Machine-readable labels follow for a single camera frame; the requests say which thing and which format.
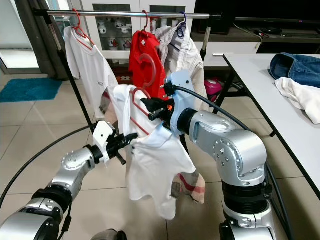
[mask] tile floor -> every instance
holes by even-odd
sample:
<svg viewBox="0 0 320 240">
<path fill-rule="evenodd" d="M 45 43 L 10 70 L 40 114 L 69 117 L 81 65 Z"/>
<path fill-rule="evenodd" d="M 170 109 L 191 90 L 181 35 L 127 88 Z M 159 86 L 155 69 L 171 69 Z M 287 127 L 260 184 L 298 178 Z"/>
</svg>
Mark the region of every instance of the tile floor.
<svg viewBox="0 0 320 240">
<path fill-rule="evenodd" d="M 0 90 L 17 75 L 0 75 Z M 81 83 L 79 90 L 84 94 Z M 269 137 L 270 127 L 246 97 L 227 98 L 222 106 L 243 120 L 264 141 L 287 204 L 297 240 L 320 239 L 320 201 L 277 137 Z M 89 115 L 94 111 L 87 105 Z M 116 120 L 110 107 L 107 118 Z M 54 100 L 0 103 L 0 193 L 16 171 L 34 154 L 61 136 L 86 125 L 70 84 L 64 82 Z M 0 223 L 26 204 L 37 189 L 48 184 L 57 172 L 61 158 L 69 151 L 92 143 L 87 129 L 57 144 L 31 164 L 18 178 L 0 212 Z M 124 230 L 129 240 L 219 240 L 223 222 L 221 179 L 216 163 L 190 142 L 194 164 L 206 180 L 205 204 L 182 197 L 176 217 L 165 221 L 157 216 L 150 199 L 131 201 L 126 189 L 126 166 L 112 159 L 110 166 L 98 165 L 84 180 L 72 207 L 72 223 L 65 240 L 89 240 L 106 229 Z M 275 217 L 278 240 L 286 240 Z"/>
</svg>

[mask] cabinet door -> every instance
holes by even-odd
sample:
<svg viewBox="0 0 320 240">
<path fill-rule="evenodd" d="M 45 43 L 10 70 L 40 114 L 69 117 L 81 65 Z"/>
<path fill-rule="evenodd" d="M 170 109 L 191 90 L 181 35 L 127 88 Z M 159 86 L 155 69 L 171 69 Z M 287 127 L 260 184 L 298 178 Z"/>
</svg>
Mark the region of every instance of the cabinet door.
<svg viewBox="0 0 320 240">
<path fill-rule="evenodd" d="M 146 10 L 148 13 L 180 13 L 181 11 L 184 11 L 185 13 L 193 14 L 195 12 L 195 5 L 196 0 L 140 0 L 140 11 Z M 183 18 L 155 18 L 154 20 L 156 20 L 156 28 L 165 25 L 172 26 L 175 21 L 184 21 Z M 190 32 L 192 21 L 192 19 L 186 20 Z M 141 26 L 144 25 L 146 25 L 146 19 L 141 18 Z"/>
<path fill-rule="evenodd" d="M 82 0 L 84 11 L 140 12 L 139 0 Z M 86 17 L 88 31 L 94 44 L 106 59 L 128 59 L 131 40 L 141 30 L 139 18 Z"/>
</svg>

